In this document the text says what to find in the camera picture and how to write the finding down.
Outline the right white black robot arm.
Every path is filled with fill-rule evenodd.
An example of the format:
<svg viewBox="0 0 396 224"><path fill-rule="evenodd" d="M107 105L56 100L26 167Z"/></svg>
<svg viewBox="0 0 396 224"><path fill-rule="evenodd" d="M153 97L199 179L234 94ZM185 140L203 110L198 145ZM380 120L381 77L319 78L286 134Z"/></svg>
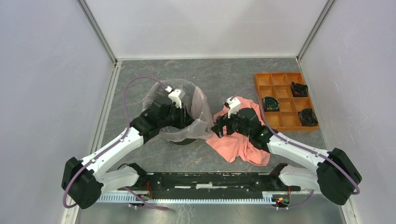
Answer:
<svg viewBox="0 0 396 224"><path fill-rule="evenodd" d="M345 205L352 195L361 193L362 176L348 155L339 148L331 151L314 148L288 138L270 126L264 125L252 108L215 117L211 128L219 138L233 133L248 137L254 148L285 157L302 168L284 166L270 177L275 190L286 186L320 191L329 201Z"/></svg>

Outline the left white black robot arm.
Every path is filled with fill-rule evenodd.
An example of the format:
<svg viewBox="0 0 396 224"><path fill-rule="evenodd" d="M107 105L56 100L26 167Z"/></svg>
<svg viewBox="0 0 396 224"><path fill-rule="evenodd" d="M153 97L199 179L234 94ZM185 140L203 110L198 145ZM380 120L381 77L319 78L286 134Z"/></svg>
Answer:
<svg viewBox="0 0 396 224"><path fill-rule="evenodd" d="M156 98L148 109L127 122L126 129L119 136L99 151L80 160L72 157L66 162L61 184L63 206L86 209L107 192L130 186L135 190L143 189L147 178L134 167L128 165L112 172L109 168L156 137L162 128L182 129L192 122L180 96Z"/></svg>

